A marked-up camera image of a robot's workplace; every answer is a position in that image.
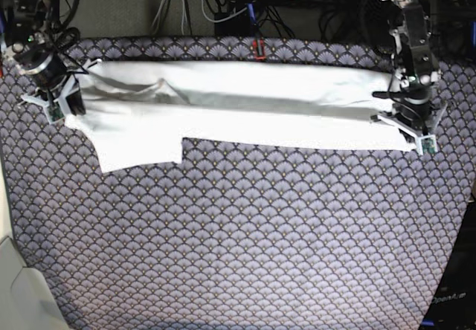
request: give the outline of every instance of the folded white fabric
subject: folded white fabric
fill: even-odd
[[[181,163],[183,138],[313,149],[409,151],[370,122],[392,102],[390,75],[255,62],[100,62],[78,77],[86,115],[66,118],[94,144],[103,172]]]

